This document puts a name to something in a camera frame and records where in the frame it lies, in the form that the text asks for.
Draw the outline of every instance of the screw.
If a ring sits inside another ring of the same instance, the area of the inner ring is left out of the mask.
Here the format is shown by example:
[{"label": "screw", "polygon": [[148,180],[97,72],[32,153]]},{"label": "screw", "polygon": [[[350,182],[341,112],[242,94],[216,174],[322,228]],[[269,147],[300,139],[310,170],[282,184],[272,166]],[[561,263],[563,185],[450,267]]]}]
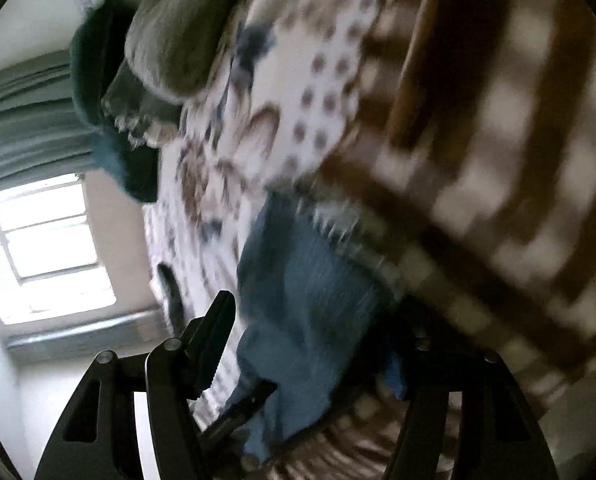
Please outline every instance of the screw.
[{"label": "screw", "polygon": [[171,339],[167,339],[165,341],[165,350],[169,352],[173,352],[182,346],[182,341],[176,337],[172,337]]},{"label": "screw", "polygon": [[100,352],[95,358],[95,360],[98,361],[101,365],[106,365],[107,363],[110,363],[111,360],[113,360],[114,356],[115,354],[113,352],[111,352],[110,350],[105,350],[104,352]]},{"label": "screw", "polygon": [[426,337],[419,338],[415,341],[415,347],[421,352],[428,352],[431,349],[431,341]]},{"label": "screw", "polygon": [[485,352],[485,361],[491,364],[497,363],[500,359],[500,356],[496,354],[493,350],[487,350]]}]

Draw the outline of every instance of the pillow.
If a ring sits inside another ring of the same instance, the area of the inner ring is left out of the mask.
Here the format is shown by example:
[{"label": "pillow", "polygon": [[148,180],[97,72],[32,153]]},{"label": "pillow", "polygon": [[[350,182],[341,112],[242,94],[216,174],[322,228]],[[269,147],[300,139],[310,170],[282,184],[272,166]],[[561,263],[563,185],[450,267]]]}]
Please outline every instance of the pillow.
[{"label": "pillow", "polygon": [[182,103],[206,85],[225,23],[238,0],[142,0],[125,56],[150,92]]},{"label": "pillow", "polygon": [[99,126],[100,101],[124,59],[124,39],[134,10],[123,0],[104,0],[71,41],[73,101],[83,120]]},{"label": "pillow", "polygon": [[93,157],[130,197],[158,198],[158,150],[134,149],[127,134],[105,117],[102,96],[124,60],[124,38],[133,10],[123,0],[104,0],[86,17],[71,42],[73,102],[81,119],[97,128]]}]

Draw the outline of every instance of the polka dot fabric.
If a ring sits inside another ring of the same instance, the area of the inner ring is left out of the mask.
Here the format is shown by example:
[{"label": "polka dot fabric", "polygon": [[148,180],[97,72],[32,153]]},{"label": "polka dot fabric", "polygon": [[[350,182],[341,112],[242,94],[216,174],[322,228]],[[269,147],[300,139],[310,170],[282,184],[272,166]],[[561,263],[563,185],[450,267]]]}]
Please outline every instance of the polka dot fabric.
[{"label": "polka dot fabric", "polygon": [[[270,33],[273,47],[255,65],[247,96],[250,115],[269,105],[280,113],[261,165],[263,183],[294,180],[316,170],[341,140],[358,106],[355,82],[363,39],[386,1],[294,0],[276,20]],[[217,150],[233,160],[244,148],[239,123],[230,127],[228,120]]]}]

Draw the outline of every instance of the black mount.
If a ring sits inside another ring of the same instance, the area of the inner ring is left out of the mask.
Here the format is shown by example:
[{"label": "black mount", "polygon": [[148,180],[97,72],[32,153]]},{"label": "black mount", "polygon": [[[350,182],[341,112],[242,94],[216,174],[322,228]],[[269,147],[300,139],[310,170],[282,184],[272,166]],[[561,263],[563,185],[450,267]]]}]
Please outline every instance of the black mount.
[{"label": "black mount", "polygon": [[[194,422],[187,401],[211,386],[235,312],[235,298],[221,291],[203,318],[192,320],[180,338],[167,339],[149,354],[98,354],[60,416],[35,480],[143,480],[134,392],[146,392],[161,480],[213,478],[215,456],[231,446],[231,433],[276,388],[262,381],[204,433]],[[443,351],[404,332],[398,351],[411,405],[384,478],[434,478],[449,393],[460,391],[462,422],[453,480],[557,480],[536,418],[497,354]]]}]

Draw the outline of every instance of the window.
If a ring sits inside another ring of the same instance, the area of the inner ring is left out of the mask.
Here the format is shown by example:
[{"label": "window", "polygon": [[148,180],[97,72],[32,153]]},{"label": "window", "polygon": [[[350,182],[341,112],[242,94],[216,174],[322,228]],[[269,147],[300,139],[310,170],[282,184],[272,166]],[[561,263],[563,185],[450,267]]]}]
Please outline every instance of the window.
[{"label": "window", "polygon": [[15,324],[115,303],[82,183],[63,175],[0,193],[0,317]]}]

